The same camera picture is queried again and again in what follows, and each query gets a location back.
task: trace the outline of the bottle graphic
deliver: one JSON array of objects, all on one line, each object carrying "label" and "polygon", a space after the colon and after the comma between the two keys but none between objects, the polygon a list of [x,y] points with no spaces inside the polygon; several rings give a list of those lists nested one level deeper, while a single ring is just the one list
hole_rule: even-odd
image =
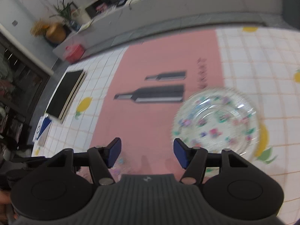
[{"label": "bottle graphic", "polygon": [[131,99],[136,103],[181,102],[184,85],[142,87],[134,92],[115,95],[114,99]]},{"label": "bottle graphic", "polygon": [[157,75],[147,76],[145,80],[157,80],[157,81],[170,81],[170,80],[184,80],[186,72],[167,72]]}]

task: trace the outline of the green leaf print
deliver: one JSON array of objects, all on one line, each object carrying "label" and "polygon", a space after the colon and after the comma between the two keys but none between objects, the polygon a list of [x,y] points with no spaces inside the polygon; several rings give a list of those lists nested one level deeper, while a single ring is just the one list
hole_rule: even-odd
[{"label": "green leaf print", "polygon": [[81,112],[76,112],[74,118],[75,118],[76,120],[78,120],[78,117],[79,117],[80,115],[81,115]]},{"label": "green leaf print", "polygon": [[262,154],[257,158],[260,161],[266,161],[272,154],[272,147],[263,151]]},{"label": "green leaf print", "polygon": [[275,157],[273,157],[271,160],[265,161],[266,164],[270,164],[271,162],[273,162],[275,159],[277,158],[277,155]]}]

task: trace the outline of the metal bolt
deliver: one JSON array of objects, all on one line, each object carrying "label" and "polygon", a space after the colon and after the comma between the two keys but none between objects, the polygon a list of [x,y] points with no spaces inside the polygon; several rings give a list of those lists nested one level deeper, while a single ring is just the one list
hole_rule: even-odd
[{"label": "metal bolt", "polygon": [[181,182],[185,185],[193,185],[195,184],[197,181],[196,179],[192,178],[192,177],[185,177],[181,180]]},{"label": "metal bolt", "polygon": [[107,185],[113,184],[113,183],[114,183],[114,180],[111,179],[111,178],[102,178],[102,179],[99,180],[99,183],[100,183],[101,185],[107,186]]}]

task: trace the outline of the gold vase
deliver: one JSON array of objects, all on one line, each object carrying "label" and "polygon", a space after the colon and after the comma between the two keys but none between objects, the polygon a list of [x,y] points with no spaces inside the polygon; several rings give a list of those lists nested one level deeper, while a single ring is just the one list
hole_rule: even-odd
[{"label": "gold vase", "polygon": [[66,38],[66,31],[60,23],[54,23],[47,29],[46,38],[53,43],[62,43]]}]

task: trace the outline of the yellow lemon print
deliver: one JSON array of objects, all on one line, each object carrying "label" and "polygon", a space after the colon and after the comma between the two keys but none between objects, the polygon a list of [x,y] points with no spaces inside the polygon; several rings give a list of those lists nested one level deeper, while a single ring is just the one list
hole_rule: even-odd
[{"label": "yellow lemon print", "polygon": [[37,156],[40,153],[40,147],[35,151],[34,155]]},{"label": "yellow lemon print", "polygon": [[78,119],[78,116],[80,116],[81,113],[84,112],[90,106],[92,99],[92,97],[86,97],[79,103],[75,114],[76,119]]},{"label": "yellow lemon print", "polygon": [[300,83],[300,69],[296,71],[296,73],[294,74],[294,81],[296,83]]},{"label": "yellow lemon print", "polygon": [[257,29],[258,29],[257,27],[243,27],[243,31],[248,33],[255,32],[257,31]]},{"label": "yellow lemon print", "polygon": [[269,132],[264,124],[260,125],[259,143],[254,156],[259,157],[269,144]]},{"label": "yellow lemon print", "polygon": [[270,164],[277,158],[276,155],[272,159],[270,159],[272,156],[272,147],[266,150],[268,144],[269,144],[269,132],[266,126],[264,124],[261,124],[259,143],[254,156],[257,158],[257,160],[262,161],[265,164]]}]

